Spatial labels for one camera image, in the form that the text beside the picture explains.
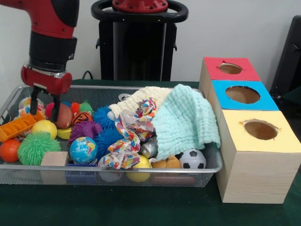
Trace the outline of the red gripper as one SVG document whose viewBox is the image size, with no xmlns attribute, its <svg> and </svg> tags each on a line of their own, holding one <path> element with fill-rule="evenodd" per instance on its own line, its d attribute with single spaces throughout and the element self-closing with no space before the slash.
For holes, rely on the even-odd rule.
<svg viewBox="0 0 301 226">
<path fill-rule="evenodd" d="M 40 88 L 53 95 L 54 106 L 51 113 L 51 121 L 57 122 L 60 111 L 60 96 L 66 93 L 71 86 L 72 76 L 70 73 L 52 73 L 31 68 L 24 65 L 21 69 L 21 78 L 24 84 L 33 87 L 31 94 L 30 114 L 36 115 L 38 111 L 38 94 Z"/>
</svg>

